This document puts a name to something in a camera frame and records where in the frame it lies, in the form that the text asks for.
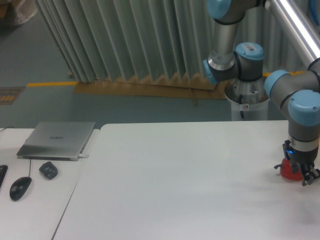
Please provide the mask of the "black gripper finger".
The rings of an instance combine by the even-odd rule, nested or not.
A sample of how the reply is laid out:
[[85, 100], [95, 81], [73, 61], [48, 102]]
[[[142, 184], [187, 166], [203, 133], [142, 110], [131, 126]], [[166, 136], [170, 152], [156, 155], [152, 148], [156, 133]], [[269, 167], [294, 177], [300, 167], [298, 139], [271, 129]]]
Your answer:
[[309, 163], [302, 163], [301, 164], [301, 185], [307, 186], [311, 185], [316, 179], [320, 178], [320, 170], [315, 168], [315, 165]]
[[292, 166], [289, 161], [282, 161], [280, 164], [275, 165], [273, 168], [280, 168], [281, 174], [295, 174], [298, 172], [298, 168], [296, 166]]

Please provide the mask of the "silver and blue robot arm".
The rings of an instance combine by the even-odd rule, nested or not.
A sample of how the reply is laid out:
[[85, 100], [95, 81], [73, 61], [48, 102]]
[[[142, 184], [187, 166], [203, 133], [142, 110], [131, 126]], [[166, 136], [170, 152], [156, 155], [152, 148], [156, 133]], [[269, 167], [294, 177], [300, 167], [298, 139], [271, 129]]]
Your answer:
[[[277, 168], [286, 179], [301, 176], [303, 186], [320, 177], [315, 160], [320, 145], [320, 37], [293, 0], [209, 0], [209, 16], [215, 22], [213, 49], [203, 61], [211, 84], [230, 79], [261, 83], [266, 95], [288, 121], [284, 160]], [[263, 6], [282, 27], [307, 70], [291, 75], [285, 70], [262, 78], [263, 50], [244, 42], [234, 46], [238, 24], [248, 10]]]

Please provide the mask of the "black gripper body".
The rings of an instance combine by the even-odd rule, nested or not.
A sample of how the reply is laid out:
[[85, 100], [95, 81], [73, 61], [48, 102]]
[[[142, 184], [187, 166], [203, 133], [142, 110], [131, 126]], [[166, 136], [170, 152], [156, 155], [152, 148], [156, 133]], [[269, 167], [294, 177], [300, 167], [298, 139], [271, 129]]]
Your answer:
[[314, 142], [299, 142], [287, 139], [282, 145], [284, 158], [289, 160], [293, 167], [301, 173], [301, 164], [315, 164], [318, 156], [319, 145]]

